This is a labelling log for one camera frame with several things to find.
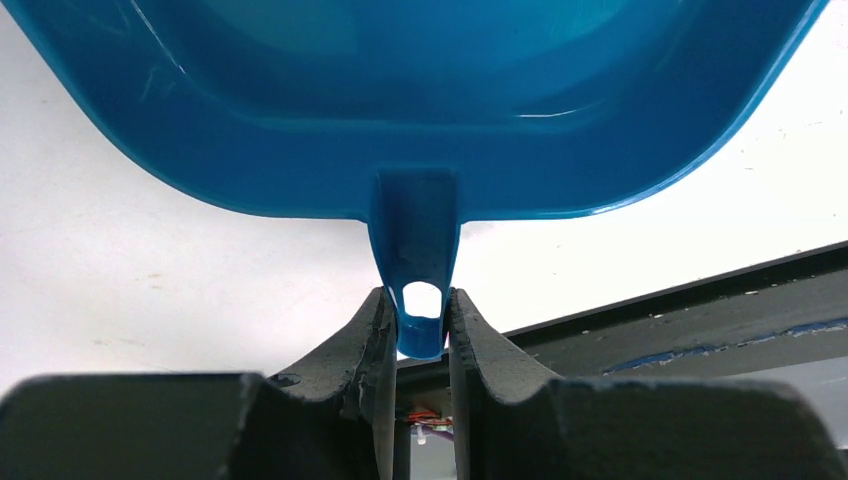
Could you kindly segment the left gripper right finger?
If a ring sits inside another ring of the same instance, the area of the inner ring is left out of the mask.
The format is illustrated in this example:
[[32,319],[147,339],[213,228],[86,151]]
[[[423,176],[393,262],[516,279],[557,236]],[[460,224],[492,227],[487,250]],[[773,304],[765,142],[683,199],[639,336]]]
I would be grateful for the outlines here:
[[460,479],[541,479],[556,470],[544,445],[544,390],[561,376],[532,358],[453,288],[447,307],[454,451]]

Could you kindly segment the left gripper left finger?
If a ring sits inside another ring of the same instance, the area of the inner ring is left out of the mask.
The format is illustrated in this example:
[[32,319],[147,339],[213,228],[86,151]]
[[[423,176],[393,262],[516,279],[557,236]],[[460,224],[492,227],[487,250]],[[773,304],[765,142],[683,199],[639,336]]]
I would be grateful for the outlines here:
[[373,289],[351,320],[270,383],[285,398],[280,464],[291,479],[390,479],[396,314]]

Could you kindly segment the blue plastic dustpan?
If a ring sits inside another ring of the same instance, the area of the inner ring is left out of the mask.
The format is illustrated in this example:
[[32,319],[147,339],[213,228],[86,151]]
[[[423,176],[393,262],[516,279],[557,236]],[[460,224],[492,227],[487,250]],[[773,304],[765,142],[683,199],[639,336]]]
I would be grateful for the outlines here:
[[822,1],[9,1],[92,123],[239,213],[358,220],[398,350],[439,356],[463,223],[597,215],[741,128]]

